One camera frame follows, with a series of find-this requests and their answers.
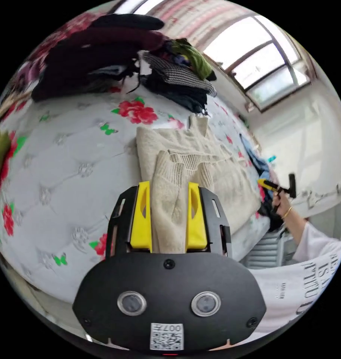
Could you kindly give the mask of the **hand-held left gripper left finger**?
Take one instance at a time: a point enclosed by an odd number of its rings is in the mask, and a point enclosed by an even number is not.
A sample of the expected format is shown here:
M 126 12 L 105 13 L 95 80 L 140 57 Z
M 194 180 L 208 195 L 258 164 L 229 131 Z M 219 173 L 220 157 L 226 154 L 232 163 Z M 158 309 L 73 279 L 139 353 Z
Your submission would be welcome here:
M 133 250 L 152 249 L 150 182 L 140 182 L 137 188 L 131 228 L 130 246 Z

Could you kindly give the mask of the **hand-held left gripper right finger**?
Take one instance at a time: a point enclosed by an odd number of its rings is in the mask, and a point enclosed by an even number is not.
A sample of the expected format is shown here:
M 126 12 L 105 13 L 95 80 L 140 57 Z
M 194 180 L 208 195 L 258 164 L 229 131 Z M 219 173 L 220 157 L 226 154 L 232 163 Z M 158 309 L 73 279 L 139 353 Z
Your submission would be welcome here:
M 188 183 L 186 251 L 204 251 L 208 245 L 200 188 Z

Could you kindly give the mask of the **person's right hand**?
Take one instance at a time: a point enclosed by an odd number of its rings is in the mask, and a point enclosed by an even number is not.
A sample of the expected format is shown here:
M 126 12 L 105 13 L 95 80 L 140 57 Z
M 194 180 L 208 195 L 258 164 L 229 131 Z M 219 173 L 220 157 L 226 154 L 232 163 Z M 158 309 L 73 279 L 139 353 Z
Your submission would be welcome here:
M 275 212 L 284 219 L 292 209 L 287 194 L 284 191 L 275 192 L 272 201 Z

